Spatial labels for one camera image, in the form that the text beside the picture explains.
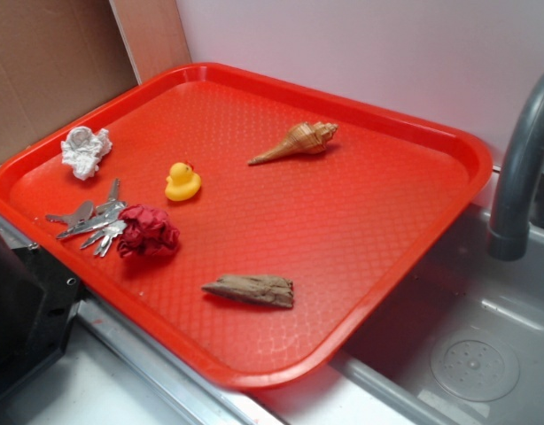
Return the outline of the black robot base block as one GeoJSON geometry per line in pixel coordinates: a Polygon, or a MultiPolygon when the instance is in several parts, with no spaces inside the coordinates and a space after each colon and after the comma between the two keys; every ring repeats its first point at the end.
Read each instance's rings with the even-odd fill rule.
{"type": "Polygon", "coordinates": [[[80,296],[80,277],[51,253],[0,234],[0,401],[64,355],[80,296]]]}

